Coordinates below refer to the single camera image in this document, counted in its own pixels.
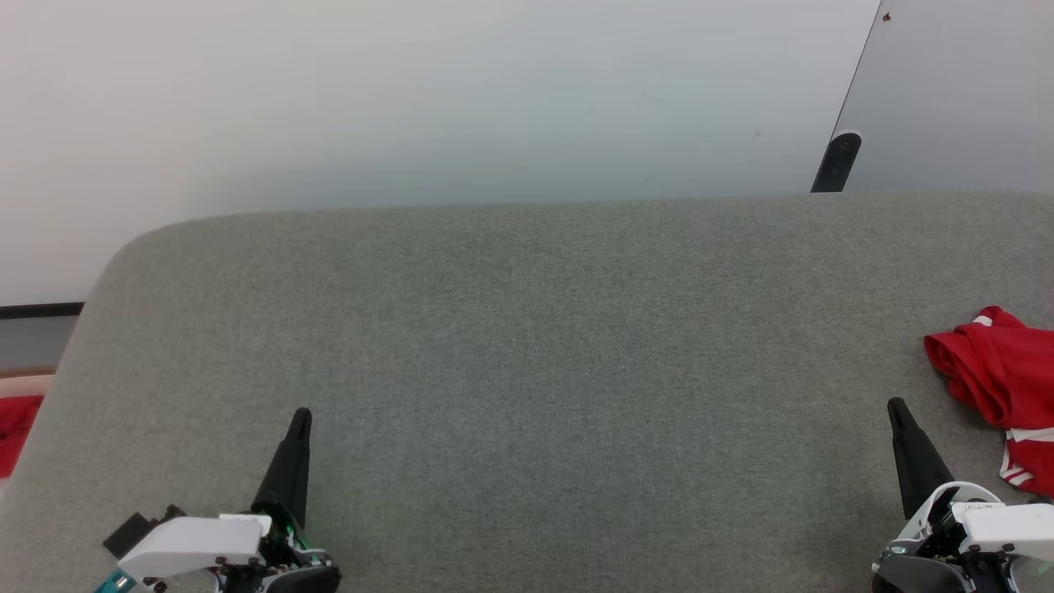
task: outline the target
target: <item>white wall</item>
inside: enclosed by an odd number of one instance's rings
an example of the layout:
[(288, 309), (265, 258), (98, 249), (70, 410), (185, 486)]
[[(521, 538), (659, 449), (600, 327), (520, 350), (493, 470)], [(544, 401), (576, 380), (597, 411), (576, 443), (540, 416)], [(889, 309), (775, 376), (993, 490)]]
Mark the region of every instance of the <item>white wall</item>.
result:
[(836, 130), (862, 139), (845, 189), (1054, 193), (1054, 3), (883, 0), (878, 15)]
[(218, 213), (808, 191), (877, 0), (6, 0), (0, 305)]

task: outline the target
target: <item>red cloth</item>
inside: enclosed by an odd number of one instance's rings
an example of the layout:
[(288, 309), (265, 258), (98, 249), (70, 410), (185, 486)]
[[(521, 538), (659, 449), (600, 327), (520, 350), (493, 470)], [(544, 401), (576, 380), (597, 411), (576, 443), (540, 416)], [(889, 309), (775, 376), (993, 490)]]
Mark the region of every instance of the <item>red cloth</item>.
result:
[[(1054, 428), (1054, 332), (985, 308), (972, 323), (926, 336), (925, 352), (934, 369), (949, 376), (952, 397), (992, 426)], [(1020, 440), (1008, 432), (999, 475), (1022, 490), (1054, 495), (1054, 434)]]
[(0, 478), (15, 471), (25, 437), (40, 410), (44, 396), (0, 398)]

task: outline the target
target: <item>black wall trim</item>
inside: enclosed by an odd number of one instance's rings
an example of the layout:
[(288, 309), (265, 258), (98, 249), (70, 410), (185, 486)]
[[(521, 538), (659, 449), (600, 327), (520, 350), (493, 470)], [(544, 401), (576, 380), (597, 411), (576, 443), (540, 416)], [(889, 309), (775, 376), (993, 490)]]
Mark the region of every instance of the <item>black wall trim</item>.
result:
[(845, 180), (850, 178), (856, 154), (860, 151), (860, 136), (850, 132), (831, 140), (827, 153), (813, 181), (813, 193), (842, 191)]
[(0, 308), (0, 319), (60, 318), (79, 316), (84, 303), (48, 303)]

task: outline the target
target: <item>gray fabric surface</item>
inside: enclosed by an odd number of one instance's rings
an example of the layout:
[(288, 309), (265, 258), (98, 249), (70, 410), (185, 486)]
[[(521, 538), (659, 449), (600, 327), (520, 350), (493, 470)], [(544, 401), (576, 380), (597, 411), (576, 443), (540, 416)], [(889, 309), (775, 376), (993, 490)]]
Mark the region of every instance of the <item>gray fabric surface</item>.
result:
[(243, 510), (307, 406), (343, 591), (865, 591), (903, 523), (887, 398), (1022, 500), (922, 336), (989, 304), (1054, 328), (1051, 253), (1032, 194), (167, 228), (84, 310), (0, 503), (0, 582), (87, 591), (131, 513)]

